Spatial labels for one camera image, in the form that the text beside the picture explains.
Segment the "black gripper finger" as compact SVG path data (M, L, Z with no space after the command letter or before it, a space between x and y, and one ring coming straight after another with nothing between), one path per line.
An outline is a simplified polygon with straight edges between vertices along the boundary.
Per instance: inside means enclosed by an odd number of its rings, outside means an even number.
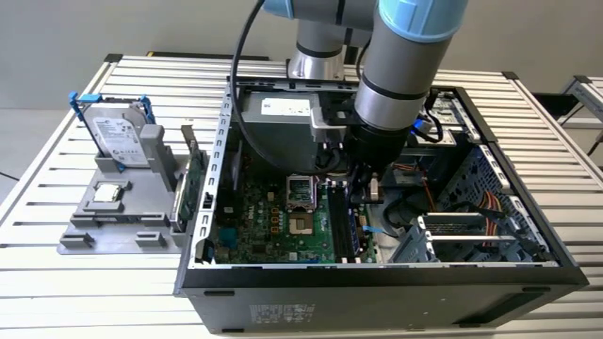
M380 173L369 167L369 180L367 183L367 204L381 204L383 203L383 189L380 188Z
M364 191L367 188L367 165L353 164L348 170L348 193L347 200L351 205L364 202Z

